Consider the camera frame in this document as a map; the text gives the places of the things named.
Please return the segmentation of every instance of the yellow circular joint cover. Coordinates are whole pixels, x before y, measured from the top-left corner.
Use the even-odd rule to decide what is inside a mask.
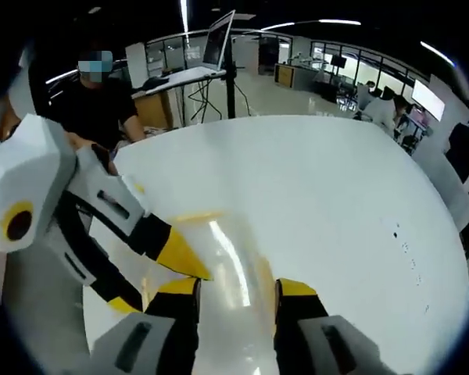
[[[0,227],[7,241],[18,241],[23,238],[31,227],[33,220],[33,204],[30,201],[14,203],[0,220]]]

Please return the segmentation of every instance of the white robot arm casing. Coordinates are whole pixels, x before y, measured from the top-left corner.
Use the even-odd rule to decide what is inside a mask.
[[[40,116],[26,115],[0,144],[0,252],[45,233],[76,163],[62,127]]]

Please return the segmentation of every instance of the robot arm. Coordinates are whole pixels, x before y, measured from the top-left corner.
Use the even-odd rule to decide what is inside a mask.
[[[0,252],[47,241],[68,270],[107,302],[142,311],[140,293],[88,235],[79,213],[84,209],[139,255],[209,278],[183,237],[146,215],[137,194],[122,177],[108,174],[91,147],[75,152],[60,125],[27,115],[0,144]]]

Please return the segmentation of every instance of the ceiling light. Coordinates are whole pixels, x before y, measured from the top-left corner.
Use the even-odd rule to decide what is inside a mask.
[[[188,0],[181,0],[181,17],[184,32],[188,33]]]
[[[319,20],[320,23],[341,23],[343,25],[361,25],[359,21],[348,21],[348,20]]]
[[[280,23],[279,25],[264,27],[263,29],[260,29],[260,30],[261,31],[266,31],[266,30],[276,29],[278,27],[293,26],[293,25],[295,25],[295,22]]]
[[[94,14],[94,13],[98,12],[99,10],[101,10],[101,7],[100,6],[95,6],[94,8],[92,8],[91,10],[88,11],[88,14]]]
[[[249,21],[255,16],[255,14],[235,13],[233,20]]]
[[[443,60],[445,60],[448,64],[450,64],[451,66],[455,67],[455,63],[450,60],[445,54],[441,53],[440,51],[438,51],[436,48],[428,45],[427,43],[424,43],[423,41],[421,41],[421,45],[422,47],[424,48],[427,48],[429,51],[431,51],[432,53],[435,53],[436,55],[438,55],[439,57],[441,57]]]

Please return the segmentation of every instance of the computer monitor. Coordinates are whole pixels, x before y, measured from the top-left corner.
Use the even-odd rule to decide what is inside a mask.
[[[415,80],[412,99],[419,105],[422,105],[422,107],[431,113],[438,121],[441,121],[443,111],[445,110],[445,103],[419,80]]]
[[[338,66],[339,68],[343,68],[345,66],[345,57],[339,55],[333,55],[331,57],[330,65]]]
[[[205,53],[203,54],[204,66],[220,70],[234,17],[235,11],[233,10],[210,26],[209,34],[206,37]]]

